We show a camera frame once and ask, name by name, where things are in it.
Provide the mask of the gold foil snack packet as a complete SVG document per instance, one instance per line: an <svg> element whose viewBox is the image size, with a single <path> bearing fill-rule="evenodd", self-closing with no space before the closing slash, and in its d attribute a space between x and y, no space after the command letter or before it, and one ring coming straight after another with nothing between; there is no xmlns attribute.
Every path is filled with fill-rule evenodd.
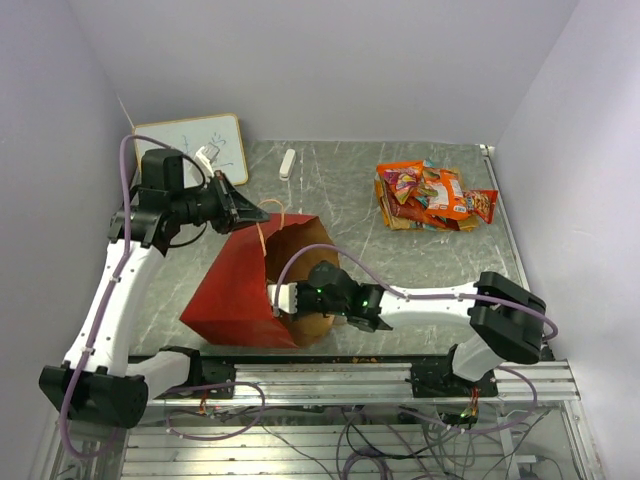
<svg viewBox="0 0 640 480"><path fill-rule="evenodd" d="M414 222L413 220L403 217L393 216L387 202L387 190L379 178L374 180L374 191L378 204L383 216L384 225L391 230L400 231L460 231L471 232L477 229L480 224L476 217L470 217L464 221L455 221L451 219L435 218L427 223Z"/></svg>

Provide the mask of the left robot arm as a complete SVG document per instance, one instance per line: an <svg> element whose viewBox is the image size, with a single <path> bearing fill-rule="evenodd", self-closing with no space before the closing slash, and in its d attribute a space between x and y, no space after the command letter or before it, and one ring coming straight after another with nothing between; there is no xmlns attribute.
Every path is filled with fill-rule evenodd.
<svg viewBox="0 0 640 480"><path fill-rule="evenodd" d="M229 234L270 216L220 170L187 187L187 160L175 149L146 151L137 202L126 203L112 217L105 267L87 318L62 363L44 367L39 378L61 423L79 420L130 429L149 400L172 389L192 397L203 387L202 359L195 349L164 347L130 363L132 328L143 298L182 227Z"/></svg>

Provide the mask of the red Doritos bag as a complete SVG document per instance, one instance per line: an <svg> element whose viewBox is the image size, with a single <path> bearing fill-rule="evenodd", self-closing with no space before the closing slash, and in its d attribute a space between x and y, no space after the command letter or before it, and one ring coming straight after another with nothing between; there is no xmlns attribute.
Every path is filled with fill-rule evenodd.
<svg viewBox="0 0 640 480"><path fill-rule="evenodd" d="M429 222L429 216L425 212L423 205L414 197L409 197L404 204L401 204L386 183L383 183L382 187L384 199L392 216L422 224Z"/></svg>

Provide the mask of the Fox's fruit candy bag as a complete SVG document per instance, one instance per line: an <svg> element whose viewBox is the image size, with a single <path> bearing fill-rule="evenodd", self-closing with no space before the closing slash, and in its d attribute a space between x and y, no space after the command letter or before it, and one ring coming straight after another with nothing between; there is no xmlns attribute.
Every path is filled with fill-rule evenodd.
<svg viewBox="0 0 640 480"><path fill-rule="evenodd" d="M376 172L394 195L396 201L403 205L419 186L424 165L420 161L404 161L376 166Z"/></svg>

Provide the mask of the red paper bag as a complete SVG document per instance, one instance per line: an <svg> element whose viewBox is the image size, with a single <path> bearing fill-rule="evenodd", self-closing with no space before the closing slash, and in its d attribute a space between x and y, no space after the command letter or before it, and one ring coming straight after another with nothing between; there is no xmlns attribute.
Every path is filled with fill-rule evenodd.
<svg viewBox="0 0 640 480"><path fill-rule="evenodd" d="M286 262L311 244L332 242L315 215L277 213L262 224L232 233L180 320L215 345L301 348L322 340L335 317L312 313L279 317L267 295Z"/></svg>

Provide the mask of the colourful striped snack packet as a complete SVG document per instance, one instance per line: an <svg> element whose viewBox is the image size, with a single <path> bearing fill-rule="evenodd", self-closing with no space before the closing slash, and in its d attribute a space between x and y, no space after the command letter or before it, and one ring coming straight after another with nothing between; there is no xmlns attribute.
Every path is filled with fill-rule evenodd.
<svg viewBox="0 0 640 480"><path fill-rule="evenodd" d="M464 191L456 171L436 168L440 174L441 186L438 197L425 208L429 215L439 216L455 221L467 219L471 214L467 209Z"/></svg>

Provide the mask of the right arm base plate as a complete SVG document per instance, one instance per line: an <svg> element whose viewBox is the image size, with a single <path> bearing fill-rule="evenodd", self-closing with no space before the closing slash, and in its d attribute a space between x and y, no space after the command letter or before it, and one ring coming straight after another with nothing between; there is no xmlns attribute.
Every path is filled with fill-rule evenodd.
<svg viewBox="0 0 640 480"><path fill-rule="evenodd" d="M497 383L492 370L480 380L469 381L453 375L439 362L413 364L406 381L411 385L415 398L471 398L477 393L480 398L498 395Z"/></svg>

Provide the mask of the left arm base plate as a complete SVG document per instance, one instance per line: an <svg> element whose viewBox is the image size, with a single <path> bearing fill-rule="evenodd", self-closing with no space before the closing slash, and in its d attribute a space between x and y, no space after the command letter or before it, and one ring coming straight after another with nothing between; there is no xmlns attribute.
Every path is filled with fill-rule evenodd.
<svg viewBox="0 0 640 480"><path fill-rule="evenodd" d="M232 399L236 381L236 369L233 364L215 359L202 361L202 378L195 392L207 394L212 399Z"/></svg>

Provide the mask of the red rice cracker mix bag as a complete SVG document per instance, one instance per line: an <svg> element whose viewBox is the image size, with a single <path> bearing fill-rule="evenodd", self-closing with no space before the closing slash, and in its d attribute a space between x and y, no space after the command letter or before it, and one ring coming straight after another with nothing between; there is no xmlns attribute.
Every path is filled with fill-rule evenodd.
<svg viewBox="0 0 640 480"><path fill-rule="evenodd" d="M481 218L486 224L492 224L499 198L497 190L469 190L464 192L467 209L471 215Z"/></svg>

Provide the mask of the teal snack packet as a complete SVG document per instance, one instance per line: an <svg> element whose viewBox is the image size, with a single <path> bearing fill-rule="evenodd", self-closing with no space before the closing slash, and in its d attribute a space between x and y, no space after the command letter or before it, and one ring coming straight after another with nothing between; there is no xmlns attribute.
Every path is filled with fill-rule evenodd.
<svg viewBox="0 0 640 480"><path fill-rule="evenodd" d="M422 173L413 196L424 207L429 208L431 202L435 201L439 195L438 188L441 186L440 174L434 165L424 160L422 163Z"/></svg>

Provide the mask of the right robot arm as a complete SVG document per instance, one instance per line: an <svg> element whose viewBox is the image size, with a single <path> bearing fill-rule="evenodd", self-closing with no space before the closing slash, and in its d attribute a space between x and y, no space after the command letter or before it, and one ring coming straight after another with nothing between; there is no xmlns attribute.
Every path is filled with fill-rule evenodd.
<svg viewBox="0 0 640 480"><path fill-rule="evenodd" d="M359 283L322 261L281 297L282 307L295 318L338 315L369 333L418 325L470 328L471 337L446 355L413 366L409 382L418 398L462 397L476 390L494 396L488 381L496 367L535 365L541 358L544 302L495 272L453 287L403 289Z"/></svg>

